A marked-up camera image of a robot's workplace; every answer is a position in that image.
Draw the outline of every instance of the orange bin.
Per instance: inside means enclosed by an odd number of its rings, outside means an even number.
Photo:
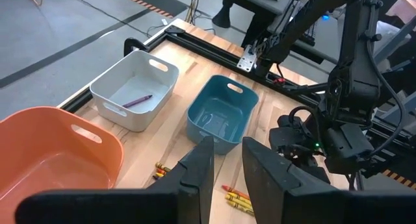
[[[54,107],[0,121],[0,223],[14,223],[24,198],[44,190],[112,188],[123,147],[111,133]]]

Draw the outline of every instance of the black metal frame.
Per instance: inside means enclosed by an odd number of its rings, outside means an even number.
[[[319,95],[316,93],[310,93],[309,88],[312,87],[315,91],[319,91],[322,90],[324,84],[309,86],[308,92],[304,92],[305,89],[303,88],[308,86],[299,86],[298,84],[288,80],[285,81],[285,85],[276,84],[274,81],[281,77],[275,73],[269,72],[266,78],[262,78],[255,75],[254,73],[245,72],[237,67],[237,63],[239,62],[240,57],[213,44],[210,44],[209,42],[199,39],[176,26],[169,26],[158,36],[149,41],[146,45],[140,43],[134,38],[126,39],[124,56],[130,53],[135,47],[150,52],[165,40],[180,45],[181,47],[184,47],[193,53],[212,60],[213,62],[224,66],[225,68],[228,68],[235,73],[243,75],[255,82],[258,82],[259,84],[262,84],[263,86],[266,86],[276,92],[282,93],[291,99],[299,101],[303,105],[311,107],[318,105]],[[68,112],[74,113],[83,105],[87,104],[87,102],[89,102],[91,99],[92,94],[90,89],[87,87],[73,99],[67,103],[64,103],[61,108]],[[391,125],[390,123],[385,122],[382,119],[377,119],[377,121],[373,123],[372,128],[369,129],[367,136],[373,146],[378,147],[393,133],[394,129],[395,126]],[[374,171],[362,171],[362,173],[364,175],[372,175],[389,168],[391,171],[402,175],[408,180],[416,182],[416,173],[414,173],[412,169],[409,169],[416,167],[416,160],[413,160],[413,158],[416,156],[416,150],[414,146],[410,145],[410,137],[410,133],[402,131],[396,140],[394,140],[392,145],[377,155],[378,157],[382,158],[379,160],[379,163],[377,163],[377,168],[374,168]]]

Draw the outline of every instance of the gray floor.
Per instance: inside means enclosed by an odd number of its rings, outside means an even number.
[[[145,8],[130,0],[85,0],[118,19],[126,19]],[[189,4],[190,0],[179,0]],[[200,0],[199,10],[213,17],[222,6],[222,0]],[[79,0],[44,0],[37,8],[31,0],[0,0],[0,79],[17,72],[35,62],[47,58],[95,33],[117,23],[102,12]],[[177,18],[183,19],[186,12]],[[230,29],[215,27],[211,20],[199,18],[197,26],[214,28],[217,36],[234,44],[241,44],[253,13],[239,6],[231,8]],[[150,26],[161,25],[165,17],[149,12],[130,24],[142,31]],[[122,58],[123,42],[127,37],[141,41],[142,33],[123,26],[94,40],[61,58],[60,60],[0,89],[0,119],[31,106],[56,106],[72,93],[97,77],[100,73]],[[327,79],[333,64],[317,65],[307,60],[298,60],[292,54],[284,66],[317,82]],[[388,184],[389,188],[406,189],[387,177],[372,178],[371,184]]]

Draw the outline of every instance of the plastic bin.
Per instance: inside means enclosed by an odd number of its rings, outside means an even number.
[[[144,51],[133,51],[95,80],[90,90],[99,115],[130,131],[144,131],[172,95],[179,70]],[[153,97],[130,108],[123,105]]]
[[[212,76],[188,109],[188,138],[199,143],[205,136],[214,136],[214,152],[229,153],[241,143],[258,100],[244,85],[222,75]]]
[[[0,139],[4,224],[14,223],[16,207],[34,193],[112,188],[123,162],[115,136],[54,107],[22,110],[0,121]]]

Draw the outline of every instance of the yellow crayon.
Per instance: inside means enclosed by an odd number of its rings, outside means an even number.
[[[227,194],[230,195],[230,196],[232,196],[232,197],[234,197],[234,198],[236,198],[236,199],[239,199],[240,201],[242,201],[244,203],[247,203],[249,205],[252,205],[252,202],[250,200],[247,200],[246,198],[242,197],[241,195],[237,195],[237,194],[232,193],[232,192],[228,192]]]
[[[245,213],[247,213],[247,214],[249,214],[249,215],[251,215],[251,216],[254,216],[254,211],[253,211],[252,209],[249,209],[249,208],[243,207],[243,206],[241,206],[241,205],[237,204],[237,203],[236,203],[236,202],[234,202],[234,201],[227,201],[227,203],[228,203],[229,205],[231,205],[232,207],[234,207],[234,208],[236,208],[236,209],[240,210],[240,211],[243,211],[243,212],[245,212]]]
[[[246,208],[249,208],[249,209],[253,209],[253,207],[251,205],[249,205],[249,204],[247,204],[245,202],[242,202],[239,199],[234,198],[234,197],[232,197],[232,196],[230,196],[228,194],[226,195],[226,199],[229,200],[229,201],[236,202],[237,204],[239,204],[239,205],[241,205],[243,207],[246,207]]]
[[[156,165],[155,165],[157,168],[159,168],[159,169],[163,169],[164,171],[166,171],[166,172],[169,172],[170,171],[170,169],[169,168],[167,168],[167,167],[165,167],[163,164],[161,164],[160,162],[156,162]]]

